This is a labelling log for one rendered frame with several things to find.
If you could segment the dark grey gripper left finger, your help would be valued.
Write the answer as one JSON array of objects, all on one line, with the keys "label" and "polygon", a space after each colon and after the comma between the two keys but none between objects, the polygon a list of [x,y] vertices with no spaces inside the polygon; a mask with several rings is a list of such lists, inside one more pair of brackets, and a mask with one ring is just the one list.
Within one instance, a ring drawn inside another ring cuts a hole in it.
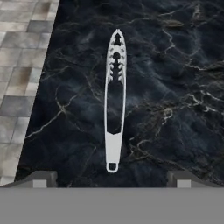
[{"label": "dark grey gripper left finger", "polygon": [[58,174],[56,171],[35,171],[19,181],[3,185],[3,188],[56,188]]}]

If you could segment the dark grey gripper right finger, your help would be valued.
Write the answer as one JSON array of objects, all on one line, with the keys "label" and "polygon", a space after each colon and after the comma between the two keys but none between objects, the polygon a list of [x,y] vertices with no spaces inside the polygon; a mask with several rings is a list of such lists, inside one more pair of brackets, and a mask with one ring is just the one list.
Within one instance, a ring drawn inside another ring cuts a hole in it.
[{"label": "dark grey gripper right finger", "polygon": [[167,186],[172,188],[221,187],[221,185],[201,180],[189,171],[168,171],[167,179]]}]

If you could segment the white tongs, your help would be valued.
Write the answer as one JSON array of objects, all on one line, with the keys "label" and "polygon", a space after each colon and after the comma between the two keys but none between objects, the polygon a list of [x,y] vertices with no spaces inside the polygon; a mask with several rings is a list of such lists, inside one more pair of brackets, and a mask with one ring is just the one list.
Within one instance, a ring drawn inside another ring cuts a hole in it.
[{"label": "white tongs", "polygon": [[[121,131],[112,134],[108,132],[108,91],[109,83],[114,80],[113,69],[115,64],[114,54],[118,53],[120,59],[118,60],[118,80],[122,83],[122,119]],[[105,137],[105,154],[106,154],[106,170],[108,173],[116,173],[119,169],[122,143],[123,143],[123,130],[125,122],[126,110],[126,94],[127,94],[127,49],[125,38],[120,29],[116,29],[111,35],[106,58],[106,76],[104,88],[104,137]]]}]

